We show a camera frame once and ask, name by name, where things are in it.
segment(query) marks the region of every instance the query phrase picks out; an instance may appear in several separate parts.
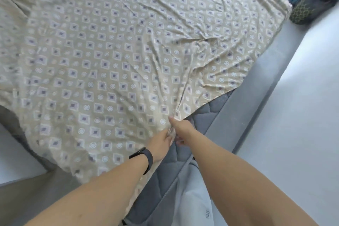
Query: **black wristband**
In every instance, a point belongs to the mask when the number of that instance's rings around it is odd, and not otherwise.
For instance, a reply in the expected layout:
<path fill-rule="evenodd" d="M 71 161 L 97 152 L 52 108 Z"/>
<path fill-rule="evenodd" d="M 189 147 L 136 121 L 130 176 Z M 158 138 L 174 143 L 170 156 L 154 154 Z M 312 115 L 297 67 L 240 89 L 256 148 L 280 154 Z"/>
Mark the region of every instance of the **black wristband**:
<path fill-rule="evenodd" d="M 152 156 L 152 153 L 146 147 L 143 147 L 140 150 L 136 151 L 134 154 L 130 155 L 129 159 L 136 157 L 137 155 L 140 155 L 140 154 L 146 155 L 147 160 L 148 160 L 148 167 L 147 167 L 147 169 L 144 173 L 144 175 L 145 175 L 146 173 L 148 173 L 148 171 L 150 170 L 150 168 L 153 165 L 153 156 Z"/>

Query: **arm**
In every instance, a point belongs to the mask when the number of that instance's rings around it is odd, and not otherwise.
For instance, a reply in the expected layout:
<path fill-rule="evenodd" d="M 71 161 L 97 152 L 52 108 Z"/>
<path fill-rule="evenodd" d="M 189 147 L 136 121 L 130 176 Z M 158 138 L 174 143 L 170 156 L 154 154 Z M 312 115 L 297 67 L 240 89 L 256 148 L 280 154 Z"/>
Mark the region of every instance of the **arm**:
<path fill-rule="evenodd" d="M 167 132 L 165 129 L 150 139 L 147 149 L 154 161 L 162 160 L 169 150 L 171 137 L 167 137 Z M 127 160 L 67 194 L 26 226 L 118 225 L 147 167 L 143 154 Z"/>
<path fill-rule="evenodd" d="M 170 118 L 199 165 L 207 190 L 229 226 L 317 224 L 262 173 L 219 147 L 189 121 Z"/>

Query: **gray quilted mattress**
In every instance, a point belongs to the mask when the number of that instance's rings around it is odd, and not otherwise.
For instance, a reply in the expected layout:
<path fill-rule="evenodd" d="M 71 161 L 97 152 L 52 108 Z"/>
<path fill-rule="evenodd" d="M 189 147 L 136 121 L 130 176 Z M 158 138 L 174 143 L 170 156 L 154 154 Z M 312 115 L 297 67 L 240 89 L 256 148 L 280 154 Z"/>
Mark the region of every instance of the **gray quilted mattress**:
<path fill-rule="evenodd" d="M 225 105 L 234 90 L 212 100 L 196 110 L 187 119 L 205 134 L 211 123 Z M 181 169 L 192 159 L 188 147 L 172 145 L 165 159 L 155 171 L 126 217 L 131 224 L 142 224 L 152 215 L 155 208 L 175 185 Z"/>

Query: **person's left arm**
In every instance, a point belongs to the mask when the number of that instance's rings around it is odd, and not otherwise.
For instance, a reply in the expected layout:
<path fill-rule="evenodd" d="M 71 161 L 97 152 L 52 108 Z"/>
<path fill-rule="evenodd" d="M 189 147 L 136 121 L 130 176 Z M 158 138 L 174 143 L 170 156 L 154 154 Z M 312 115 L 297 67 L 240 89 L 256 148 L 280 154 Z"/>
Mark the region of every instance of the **person's left arm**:
<path fill-rule="evenodd" d="M 162 130 L 147 145 L 155 162 L 162 160 L 169 150 L 171 137 L 167 137 L 167 132 L 168 129 Z M 70 192 L 26 226 L 118 225 L 147 167 L 145 155 L 131 158 Z"/>

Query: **hand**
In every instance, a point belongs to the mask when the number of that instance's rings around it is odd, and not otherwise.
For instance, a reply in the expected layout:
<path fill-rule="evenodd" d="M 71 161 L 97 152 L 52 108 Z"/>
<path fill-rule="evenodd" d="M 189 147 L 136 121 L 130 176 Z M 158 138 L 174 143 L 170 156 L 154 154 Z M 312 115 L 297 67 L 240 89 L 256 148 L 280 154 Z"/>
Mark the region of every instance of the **hand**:
<path fill-rule="evenodd" d="M 189 146 L 188 141 L 191 139 L 192 132 L 194 129 L 193 125 L 188 120 L 178 121 L 172 116 L 168 117 L 170 124 L 175 129 L 176 134 L 179 136 L 179 139 L 176 138 L 177 142 L 183 142 L 186 146 Z"/>
<path fill-rule="evenodd" d="M 168 130 L 169 129 L 164 129 L 154 135 L 146 146 L 146 148 L 151 152 L 154 162 L 164 159 L 170 149 L 169 147 L 171 145 L 172 137 L 167 136 Z"/>

